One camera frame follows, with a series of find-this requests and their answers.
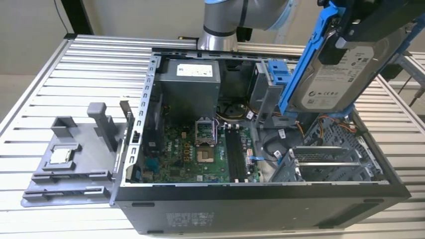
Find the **metal frame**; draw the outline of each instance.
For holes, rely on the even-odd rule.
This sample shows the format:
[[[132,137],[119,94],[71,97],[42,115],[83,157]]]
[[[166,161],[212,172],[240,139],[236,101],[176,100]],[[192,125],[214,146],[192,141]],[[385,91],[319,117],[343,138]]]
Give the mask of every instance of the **metal frame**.
[[[425,87],[425,68],[411,53],[400,55],[396,60],[413,79]]]
[[[36,75],[34,81],[31,82],[27,90],[24,91],[22,97],[16,101],[11,111],[7,113],[2,123],[0,123],[0,136],[4,133],[8,125],[11,124],[14,118],[18,115],[19,110],[24,106],[27,100],[35,96],[36,94],[36,89],[40,89],[43,83],[46,82],[47,78],[50,77],[50,74],[52,73],[59,61],[62,60],[62,57],[70,48],[72,41],[70,40],[63,40],[58,49],[55,50],[51,58],[48,59],[46,65],[43,66],[39,74]]]
[[[12,113],[0,136],[0,224],[3,233],[20,237],[126,237],[140,235],[119,209],[110,205],[60,206],[26,210],[19,205],[32,171],[51,139],[52,114],[82,117],[82,108],[94,100],[106,101],[115,122],[126,122],[119,108],[122,95],[130,96],[130,105],[138,110],[144,86],[146,69],[152,47],[196,48],[194,40],[155,40],[126,37],[80,35],[68,42],[66,53],[47,79],[34,82],[28,96]],[[241,43],[245,53],[279,53],[300,56],[303,46]],[[345,230],[273,231],[237,234],[184,235],[194,238],[304,238],[317,237],[387,239],[423,238],[425,234],[425,135],[415,113],[389,84],[377,78],[356,101],[356,108],[372,137],[377,141],[413,197]]]
[[[60,0],[75,34],[94,35],[83,0]]]
[[[156,77],[156,69],[160,67],[160,57],[174,58],[174,56],[178,55],[179,58],[182,58],[182,52],[184,52],[184,56],[190,57],[190,59],[223,59],[220,53],[203,53],[203,55],[200,55],[196,51],[190,50],[182,50],[180,52],[179,50],[164,51],[162,54],[155,54],[150,59],[142,103],[139,113],[136,113],[139,116],[136,116],[132,129],[132,139],[135,139],[135,133],[144,133],[144,122],[155,84],[154,79],[159,78],[159,76]],[[241,56],[241,58],[237,59],[260,62],[263,61],[263,56],[252,55],[247,58]],[[356,124],[363,124],[359,117],[356,118]],[[116,198],[111,200],[123,208],[123,212],[140,234],[235,232],[235,230],[255,231],[259,230],[259,228],[264,230],[279,230],[283,225],[292,229],[344,228],[411,197],[377,147],[377,143],[371,137],[365,137],[364,142],[368,145],[367,147],[369,147],[368,150],[371,154],[375,155],[375,158],[377,158],[380,162],[380,165],[376,167],[379,169],[385,168],[385,179],[388,181],[383,180],[367,183],[353,181],[343,184],[340,184],[339,181],[329,181],[328,184],[308,181],[307,185],[288,184],[281,181],[264,183],[136,183],[131,180],[127,181],[127,179],[134,178],[131,175],[135,173],[135,165],[143,168],[144,164],[144,156],[142,154],[143,137],[139,138],[140,140],[136,142],[132,140],[131,142],[124,162],[123,176],[120,177],[123,178],[122,184],[118,189]],[[329,153],[337,151],[337,149],[331,147],[327,151]],[[232,205],[235,200],[239,200],[239,207],[233,210]],[[271,217],[256,225],[252,225],[256,219],[247,217],[243,213],[244,211],[249,212],[253,202],[255,204],[264,203],[261,207],[264,211],[257,212],[257,215],[260,217]],[[325,208],[327,205],[335,206],[329,207],[327,212],[316,213],[320,211],[319,207]],[[304,213],[315,213],[309,214],[311,221],[292,220],[293,206],[299,208],[312,208],[309,212]],[[229,215],[227,215],[227,213],[229,211],[232,212],[231,221],[239,222],[239,227],[236,228],[228,228],[231,221],[228,221]],[[276,223],[277,211],[281,212],[279,223]],[[176,227],[175,220],[171,220],[171,217],[178,217],[175,214],[188,214],[191,215],[190,217],[194,217],[199,212],[210,212],[207,217],[214,217],[210,222],[211,227],[202,227],[199,223],[190,223],[187,227]]]

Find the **black cable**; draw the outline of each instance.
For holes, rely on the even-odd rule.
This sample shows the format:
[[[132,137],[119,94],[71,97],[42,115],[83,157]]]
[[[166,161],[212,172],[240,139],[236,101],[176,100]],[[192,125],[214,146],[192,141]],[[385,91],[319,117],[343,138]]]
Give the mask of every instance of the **black cable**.
[[[415,102],[417,101],[417,97],[413,98],[413,100],[411,101],[409,107],[413,106]]]
[[[231,105],[232,105],[232,104],[228,104],[227,107],[224,108],[224,111],[223,111],[223,114],[224,114],[224,115],[225,115],[225,112],[227,112],[228,108],[231,108]]]
[[[263,142],[261,142],[263,151],[264,151],[268,155],[271,155],[272,157],[276,157],[276,156],[275,156],[275,154],[273,154],[272,152],[268,151],[267,145],[268,145],[273,140],[276,140],[276,139],[279,138],[279,135],[275,135],[275,136],[273,136],[272,138],[269,138],[267,141],[265,141],[265,138],[267,138],[269,135],[277,134],[277,133],[279,133],[279,132],[272,132],[272,133],[267,134],[267,135],[264,136]]]
[[[404,86],[401,86],[401,88],[400,88],[400,90],[399,90],[399,93],[397,93],[399,95],[400,95],[400,92],[404,90],[407,84],[409,83],[411,79],[412,79],[412,77],[409,77],[409,79],[407,80]]]
[[[62,21],[62,24],[64,25],[64,28],[66,28],[66,31],[67,31],[67,34],[68,34],[70,31],[68,31],[68,28],[67,28],[67,26],[66,26],[64,20],[62,19],[60,13],[59,13],[56,0],[54,0],[54,2],[55,2],[55,8],[56,8],[56,12],[58,12],[59,19],[60,19],[60,21]]]
[[[313,139],[311,139],[305,144],[304,146],[312,146],[313,143],[317,142],[317,146],[321,146],[324,144],[324,139],[320,138],[320,137],[316,137]]]

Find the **robotic arm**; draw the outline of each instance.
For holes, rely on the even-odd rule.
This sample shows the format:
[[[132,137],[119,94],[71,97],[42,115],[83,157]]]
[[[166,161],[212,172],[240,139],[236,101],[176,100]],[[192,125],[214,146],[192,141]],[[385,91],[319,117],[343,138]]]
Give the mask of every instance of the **robotic arm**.
[[[279,108],[288,116],[341,117],[423,30],[425,1],[319,0],[317,4],[324,10],[291,80],[284,82]],[[292,6],[293,0],[206,0],[199,49],[237,51],[237,27],[279,29]],[[276,77],[272,64],[269,72]]]

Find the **blue plastic latch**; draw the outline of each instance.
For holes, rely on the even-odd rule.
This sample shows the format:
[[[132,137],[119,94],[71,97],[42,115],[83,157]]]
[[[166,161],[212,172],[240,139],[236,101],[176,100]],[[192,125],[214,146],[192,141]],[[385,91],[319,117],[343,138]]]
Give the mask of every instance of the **blue plastic latch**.
[[[285,86],[289,83],[292,73],[288,70],[285,61],[269,60],[268,71],[272,76],[273,85]]]
[[[292,74],[292,80],[289,81],[279,101],[279,108],[280,112],[284,114],[287,111],[289,99],[292,97],[292,93],[295,92],[295,89],[297,87],[297,84],[301,80],[303,74],[305,72],[305,69],[308,67],[309,61],[312,60],[312,57],[315,55],[315,52],[317,49],[320,49],[324,40],[325,40],[325,30],[328,27],[328,20],[339,14],[341,10],[335,6],[332,2],[329,2],[329,6],[320,12],[320,16],[316,22],[315,31],[312,34],[312,38],[307,44],[307,47],[303,52],[303,56],[300,58],[299,64],[296,66],[296,69]]]
[[[264,160],[264,157],[249,156],[249,159],[261,161]]]
[[[341,112],[329,113],[328,116],[331,118],[344,118],[352,112],[355,108],[355,104],[351,104]]]
[[[147,158],[147,168],[150,171],[159,173],[160,171],[159,158]]]

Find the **white wall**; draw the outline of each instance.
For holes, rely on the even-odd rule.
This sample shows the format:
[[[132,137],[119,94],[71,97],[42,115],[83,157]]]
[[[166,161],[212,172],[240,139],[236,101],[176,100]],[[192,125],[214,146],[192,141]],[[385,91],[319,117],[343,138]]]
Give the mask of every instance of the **white wall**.
[[[176,39],[203,32],[204,0],[84,0],[84,4],[99,35]],[[320,10],[315,0],[300,0],[285,44],[305,45]],[[36,74],[64,35],[54,0],[0,0],[0,74]],[[255,30],[252,42],[273,43],[275,37],[276,32]],[[413,51],[425,51],[423,42],[425,32]]]
[[[34,75],[0,75],[0,122],[34,79]]]
[[[203,33],[203,0],[84,0],[95,34],[176,39]],[[272,43],[276,32],[256,30],[252,42]]]
[[[0,74],[36,74],[64,35],[52,0],[0,0]]]

